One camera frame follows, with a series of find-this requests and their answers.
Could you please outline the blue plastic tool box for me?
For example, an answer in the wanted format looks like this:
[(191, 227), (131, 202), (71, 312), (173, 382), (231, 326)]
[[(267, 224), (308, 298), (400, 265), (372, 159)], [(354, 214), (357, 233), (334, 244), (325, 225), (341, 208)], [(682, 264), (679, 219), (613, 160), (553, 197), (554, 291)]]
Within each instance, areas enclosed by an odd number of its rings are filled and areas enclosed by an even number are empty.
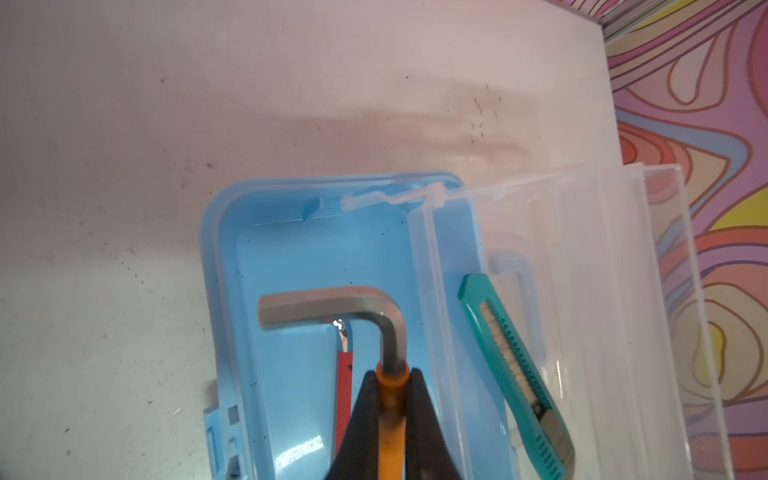
[[(466, 479), (516, 479), (504, 401), (458, 300), (481, 269), (462, 187), (447, 172), (249, 180), (209, 203), (200, 252), (216, 356), (218, 402), (204, 414), (215, 479), (321, 479), (335, 457), (338, 331), (333, 320), (266, 331), (267, 294), (367, 286), (398, 304), (407, 360), (424, 375), (442, 433)], [(352, 405), (380, 359), (380, 333), (351, 329)]]

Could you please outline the orange handled hex key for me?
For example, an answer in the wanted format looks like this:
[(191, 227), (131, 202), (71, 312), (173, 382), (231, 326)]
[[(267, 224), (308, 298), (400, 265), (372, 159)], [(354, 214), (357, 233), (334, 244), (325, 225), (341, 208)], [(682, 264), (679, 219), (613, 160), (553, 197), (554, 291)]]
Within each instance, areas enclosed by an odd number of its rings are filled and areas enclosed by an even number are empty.
[(397, 303), (385, 292), (363, 286), (305, 290), (261, 297), (258, 322), (264, 330), (290, 328), (323, 320), (367, 321), (380, 333), (378, 378), (381, 406), (379, 479), (400, 479), (405, 466), (407, 332)]

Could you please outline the red handled hex key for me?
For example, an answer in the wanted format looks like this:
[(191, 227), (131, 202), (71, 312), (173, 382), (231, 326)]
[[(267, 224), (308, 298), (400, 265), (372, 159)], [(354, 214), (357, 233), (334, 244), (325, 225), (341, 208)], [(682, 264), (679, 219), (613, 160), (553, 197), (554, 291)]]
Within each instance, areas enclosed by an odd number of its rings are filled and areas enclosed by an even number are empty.
[(351, 417), (354, 352), (348, 324), (343, 319), (335, 319), (332, 325), (338, 331), (334, 431), (335, 453), (338, 453)]

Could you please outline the clear tool box lid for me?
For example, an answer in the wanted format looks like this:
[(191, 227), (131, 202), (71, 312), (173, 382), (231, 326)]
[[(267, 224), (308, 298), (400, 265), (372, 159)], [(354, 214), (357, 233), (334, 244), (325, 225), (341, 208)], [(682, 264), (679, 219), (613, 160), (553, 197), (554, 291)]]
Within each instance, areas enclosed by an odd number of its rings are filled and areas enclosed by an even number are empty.
[(730, 479), (683, 172), (630, 165), (434, 183), (411, 229), (433, 395), (465, 479), (533, 479), (460, 299), (488, 277), (575, 447), (578, 479)]

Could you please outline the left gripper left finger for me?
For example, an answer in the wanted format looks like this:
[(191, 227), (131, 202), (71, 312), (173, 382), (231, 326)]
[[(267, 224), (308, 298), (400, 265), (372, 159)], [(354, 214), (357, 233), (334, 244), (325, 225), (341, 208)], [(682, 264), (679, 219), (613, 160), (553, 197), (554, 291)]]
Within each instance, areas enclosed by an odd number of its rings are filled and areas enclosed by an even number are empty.
[(327, 480), (378, 480), (381, 393), (375, 371), (362, 381), (349, 424)]

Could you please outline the teal utility knife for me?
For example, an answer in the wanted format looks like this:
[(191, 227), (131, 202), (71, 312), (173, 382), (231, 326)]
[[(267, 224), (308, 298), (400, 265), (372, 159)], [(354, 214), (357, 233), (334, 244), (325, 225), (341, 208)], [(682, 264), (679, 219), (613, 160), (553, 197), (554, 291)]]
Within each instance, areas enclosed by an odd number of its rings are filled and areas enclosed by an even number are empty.
[(458, 298), (540, 479), (572, 479), (576, 451), (564, 419), (486, 274), (467, 274)]

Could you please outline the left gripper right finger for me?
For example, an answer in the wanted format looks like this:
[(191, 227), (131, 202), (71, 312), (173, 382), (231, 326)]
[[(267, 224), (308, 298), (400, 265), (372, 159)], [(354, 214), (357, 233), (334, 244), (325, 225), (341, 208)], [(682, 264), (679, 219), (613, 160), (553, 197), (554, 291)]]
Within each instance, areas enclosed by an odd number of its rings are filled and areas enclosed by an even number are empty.
[(413, 368), (406, 390), (405, 478), (459, 480), (422, 372)]

